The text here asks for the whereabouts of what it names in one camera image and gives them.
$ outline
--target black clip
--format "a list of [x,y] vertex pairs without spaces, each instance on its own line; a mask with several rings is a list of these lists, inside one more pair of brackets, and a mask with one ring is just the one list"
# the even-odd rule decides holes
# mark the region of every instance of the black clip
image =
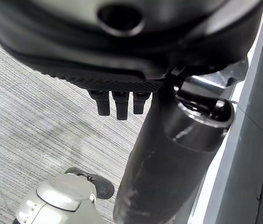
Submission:
[[133,113],[143,114],[146,100],[149,99],[150,92],[134,92],[133,93]]
[[117,119],[127,120],[129,92],[112,92],[116,103]]
[[100,116],[110,115],[110,99],[108,91],[88,90],[89,95],[97,103],[98,114]]

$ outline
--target black plastic base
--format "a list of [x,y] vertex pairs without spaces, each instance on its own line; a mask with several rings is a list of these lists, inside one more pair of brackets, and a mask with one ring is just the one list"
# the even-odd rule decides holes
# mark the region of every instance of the black plastic base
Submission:
[[20,224],[20,222],[19,222],[17,219],[15,219],[15,220],[12,222],[12,224]]

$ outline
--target black cylindrical pole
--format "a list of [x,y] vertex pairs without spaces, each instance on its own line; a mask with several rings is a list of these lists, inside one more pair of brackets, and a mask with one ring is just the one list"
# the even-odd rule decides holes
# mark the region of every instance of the black cylindrical pole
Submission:
[[200,183],[233,122],[226,100],[193,96],[195,103],[176,94],[164,88],[152,100],[117,194],[117,224],[170,220]]

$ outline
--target gray carpet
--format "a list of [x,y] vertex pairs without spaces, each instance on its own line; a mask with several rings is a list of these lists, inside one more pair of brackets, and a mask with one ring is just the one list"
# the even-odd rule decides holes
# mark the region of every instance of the gray carpet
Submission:
[[[119,122],[114,103],[110,117],[99,117],[85,90],[23,66],[0,47],[0,224],[12,223],[28,191],[72,166],[117,190],[144,118],[130,104],[129,120]],[[97,203],[108,223],[115,196]]]

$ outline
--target circular hole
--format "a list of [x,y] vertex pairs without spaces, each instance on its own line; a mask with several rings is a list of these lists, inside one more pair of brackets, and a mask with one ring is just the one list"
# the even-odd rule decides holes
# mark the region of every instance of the circular hole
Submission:
[[104,29],[117,31],[118,33],[132,32],[142,22],[141,13],[129,6],[111,5],[98,11],[98,19],[104,25]]

